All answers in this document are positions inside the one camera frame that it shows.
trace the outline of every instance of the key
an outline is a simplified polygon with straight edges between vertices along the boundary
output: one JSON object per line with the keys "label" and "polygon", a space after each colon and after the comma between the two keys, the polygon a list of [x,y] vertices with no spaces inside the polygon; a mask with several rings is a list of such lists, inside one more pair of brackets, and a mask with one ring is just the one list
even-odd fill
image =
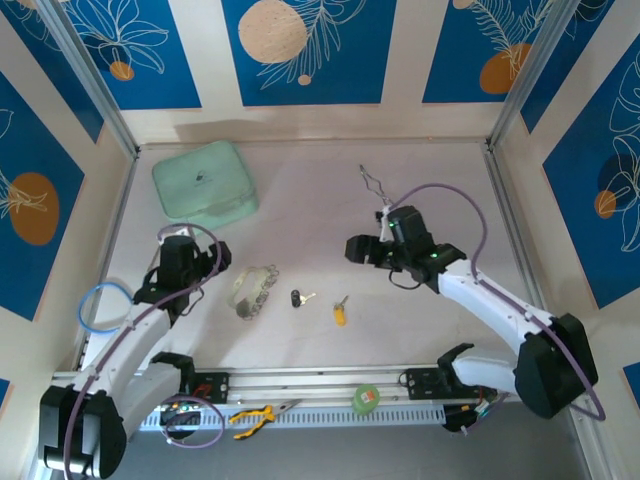
{"label": "key", "polygon": [[340,303],[336,303],[336,308],[344,310],[344,304],[347,303],[347,300],[349,300],[349,295],[344,297],[344,299]]}
{"label": "key", "polygon": [[310,298],[315,297],[315,296],[316,296],[315,293],[310,293],[306,297],[303,297],[302,295],[300,295],[300,305],[304,305],[305,303],[307,303],[307,300],[309,300]]}

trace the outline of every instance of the plastic container lid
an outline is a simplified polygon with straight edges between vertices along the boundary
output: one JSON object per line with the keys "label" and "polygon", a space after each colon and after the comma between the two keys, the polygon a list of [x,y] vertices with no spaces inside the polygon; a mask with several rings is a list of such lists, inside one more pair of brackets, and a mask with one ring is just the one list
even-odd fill
{"label": "plastic container lid", "polygon": [[153,179],[162,208],[171,219],[202,212],[222,215],[255,193],[242,157],[227,141],[156,164]]}

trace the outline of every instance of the black key fob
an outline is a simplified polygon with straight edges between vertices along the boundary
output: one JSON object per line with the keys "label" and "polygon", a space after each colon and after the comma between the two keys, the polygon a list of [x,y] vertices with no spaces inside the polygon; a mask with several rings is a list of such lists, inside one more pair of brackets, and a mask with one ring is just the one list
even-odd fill
{"label": "black key fob", "polygon": [[291,290],[291,305],[293,308],[298,308],[302,305],[302,300],[300,300],[300,292],[298,290]]}

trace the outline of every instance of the beige circle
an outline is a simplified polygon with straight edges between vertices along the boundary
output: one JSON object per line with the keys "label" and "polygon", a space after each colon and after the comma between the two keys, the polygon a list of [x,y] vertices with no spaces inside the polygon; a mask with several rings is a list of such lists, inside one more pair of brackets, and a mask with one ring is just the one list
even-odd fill
{"label": "beige circle", "polygon": [[311,85],[311,77],[309,75],[300,75],[298,77],[298,83],[303,87],[306,87],[307,85]]}
{"label": "beige circle", "polygon": [[469,8],[471,5],[475,3],[476,0],[453,0],[453,6],[458,10],[463,10],[465,8]]}
{"label": "beige circle", "polygon": [[240,19],[240,43],[256,62],[282,63],[307,44],[304,20],[281,0],[260,0]]}
{"label": "beige circle", "polygon": [[[36,0],[16,0],[23,7],[27,7],[30,10],[35,10],[38,8],[36,5]],[[69,0],[58,0],[59,2],[68,2]]]}

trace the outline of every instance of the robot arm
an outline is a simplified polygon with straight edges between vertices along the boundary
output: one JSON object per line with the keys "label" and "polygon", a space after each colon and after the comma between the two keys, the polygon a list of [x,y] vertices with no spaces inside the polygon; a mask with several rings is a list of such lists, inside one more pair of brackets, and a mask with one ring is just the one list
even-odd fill
{"label": "robot arm", "polygon": [[[187,236],[164,239],[160,265],[145,276],[134,303],[156,304],[209,276],[217,261],[217,250],[210,250],[211,255],[200,252]],[[218,273],[231,263],[231,252],[224,242],[220,242],[220,254]],[[134,376],[154,345],[188,307],[186,293],[163,303],[136,325],[126,322],[69,385],[49,387],[40,401],[38,441],[38,458],[46,467],[64,469],[64,437],[67,428],[73,428],[71,471],[109,477],[120,464],[129,437],[147,415],[173,395],[192,393],[195,368],[186,355],[161,352],[142,375]],[[83,386],[96,372],[99,376],[83,394]],[[79,397],[81,410],[75,424],[70,425],[71,409]]]}
{"label": "robot arm", "polygon": [[591,385],[598,380],[581,322],[556,318],[473,272],[466,255],[449,244],[436,244],[414,207],[378,215],[380,237],[359,235],[347,242],[346,257],[395,272],[407,271],[433,292],[459,303],[493,329],[515,355],[481,352],[462,344],[443,355],[438,366],[449,383],[517,393],[543,418],[551,418],[584,392],[578,375],[560,349],[534,322],[535,316],[568,347]]}

